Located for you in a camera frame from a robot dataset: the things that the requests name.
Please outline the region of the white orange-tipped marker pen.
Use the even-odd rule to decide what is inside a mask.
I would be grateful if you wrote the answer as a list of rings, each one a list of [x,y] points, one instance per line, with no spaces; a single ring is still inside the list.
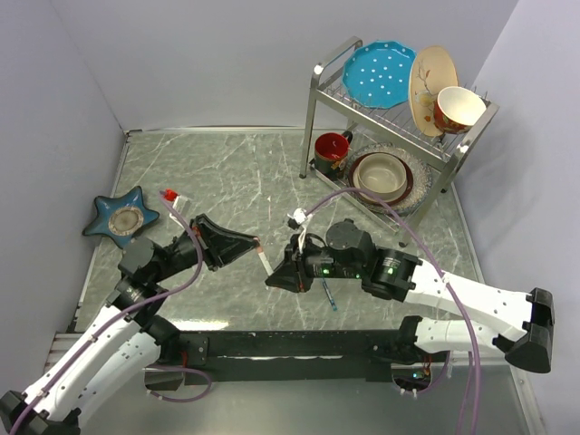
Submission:
[[[258,257],[261,260],[261,263],[262,263],[262,265],[263,265],[263,267],[264,267],[264,269],[266,271],[266,274],[268,276],[272,275],[273,274],[273,268],[271,267],[271,264],[268,261],[268,259],[266,257],[266,254],[263,251],[259,251],[258,252]]]

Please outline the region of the blue marker pen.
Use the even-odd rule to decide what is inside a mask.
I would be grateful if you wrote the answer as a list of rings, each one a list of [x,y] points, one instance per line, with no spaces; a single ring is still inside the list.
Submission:
[[[327,284],[327,282],[326,282],[326,280],[324,278],[322,279],[322,286],[323,286],[324,292],[326,294],[326,297],[327,297],[327,299],[329,301],[330,306],[332,307],[333,311],[336,312],[337,309],[338,309],[337,308],[337,305],[336,305],[336,303],[334,301],[334,297],[332,295],[332,292],[330,290],[330,287],[328,286],[328,284]]]

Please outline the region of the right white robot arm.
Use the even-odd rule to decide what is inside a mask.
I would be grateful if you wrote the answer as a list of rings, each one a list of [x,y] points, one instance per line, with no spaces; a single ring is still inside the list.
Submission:
[[[317,239],[312,233],[292,235],[266,285],[305,293],[316,279],[357,280],[374,297],[456,316],[453,321],[410,320],[412,330],[396,340],[398,354],[407,361],[425,353],[482,351],[501,353],[527,372],[550,372],[555,307],[549,291],[509,291],[439,271],[425,259],[377,246],[350,219],[330,226],[321,245]]]

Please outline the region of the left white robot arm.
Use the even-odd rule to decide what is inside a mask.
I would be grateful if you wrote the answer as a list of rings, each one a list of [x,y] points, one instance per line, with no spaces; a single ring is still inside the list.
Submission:
[[[1,399],[10,434],[78,434],[99,407],[135,372],[173,362],[181,331],[158,314],[170,292],[160,282],[193,268],[228,266],[256,249],[255,236],[225,229],[206,215],[193,218],[167,246],[137,237],[124,247],[121,278],[84,334],[25,391]]]

